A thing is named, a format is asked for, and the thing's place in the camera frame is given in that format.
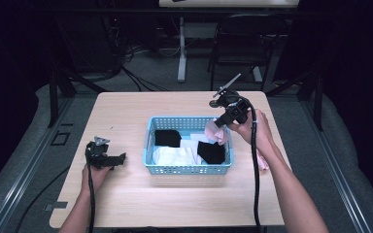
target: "white desk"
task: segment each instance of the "white desk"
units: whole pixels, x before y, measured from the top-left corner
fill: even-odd
[[[296,8],[299,0],[159,0],[168,8]]]
[[[232,132],[234,163],[217,183],[157,183],[142,162],[150,117],[220,116],[224,109],[209,107],[215,92],[105,92],[98,96],[77,149],[50,225],[59,228],[81,189],[85,146],[94,136],[111,140],[108,154],[126,152],[122,166],[111,171],[96,193],[95,227],[249,226],[254,221],[254,166],[251,147]],[[240,91],[265,112],[277,146],[286,151],[265,94]],[[208,176],[193,175],[195,181]],[[260,173],[259,218],[262,225],[283,225],[275,185],[269,171]]]
[[[289,8],[298,6],[299,0],[159,0],[159,7],[163,8]],[[180,20],[180,64],[178,68],[178,82],[186,80],[187,52],[185,49],[184,18]]]

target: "black cloth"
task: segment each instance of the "black cloth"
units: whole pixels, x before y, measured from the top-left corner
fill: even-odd
[[[181,145],[181,135],[177,130],[155,130],[155,145],[178,148]]]
[[[198,143],[198,154],[208,164],[222,164],[225,161],[225,147],[218,143]]]

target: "person's left hand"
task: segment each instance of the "person's left hand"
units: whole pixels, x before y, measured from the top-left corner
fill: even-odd
[[[93,191],[95,193],[99,189],[99,187],[102,185],[102,183],[104,182],[105,177],[107,176],[107,173],[109,172],[109,170],[111,170],[111,167],[103,167],[101,169],[96,169],[90,166],[90,172],[92,175],[92,183],[93,183]],[[83,181],[82,181],[81,191],[89,193],[87,165],[85,165],[83,168]]]

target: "human arm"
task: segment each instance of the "human arm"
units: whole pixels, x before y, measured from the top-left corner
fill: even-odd
[[[99,189],[102,183],[105,180],[105,177],[110,170],[110,167],[104,167],[102,169],[96,169],[90,167],[92,182],[93,182],[93,191]],[[90,190],[88,182],[88,169],[87,166],[83,168],[83,179],[81,184],[81,191],[77,197],[74,207],[72,208],[71,213],[66,217],[62,226],[59,229],[59,232],[74,233],[86,232],[86,227],[88,224],[88,218],[90,215]]]
[[[308,192],[285,162],[276,146],[268,120],[260,110],[255,110],[256,148],[267,161],[277,191],[278,201],[288,232],[328,232],[328,229]],[[244,124],[230,124],[229,129],[251,143],[252,115]]]

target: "human hand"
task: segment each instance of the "human hand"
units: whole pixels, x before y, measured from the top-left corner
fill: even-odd
[[[92,176],[93,191],[96,192],[107,176],[108,171],[111,170],[111,167],[103,167],[101,169],[96,169],[90,166],[90,174]],[[88,169],[87,165],[83,168],[83,181],[81,192],[89,193],[89,181],[88,181]]]
[[[264,152],[275,145],[272,138],[271,128],[269,127],[268,119],[261,110],[256,109],[256,148],[262,155]],[[228,128],[232,131],[237,132],[241,137],[248,143],[251,144],[251,135],[253,128],[253,115],[251,111],[247,113],[247,121],[243,124],[232,123],[228,125]]]

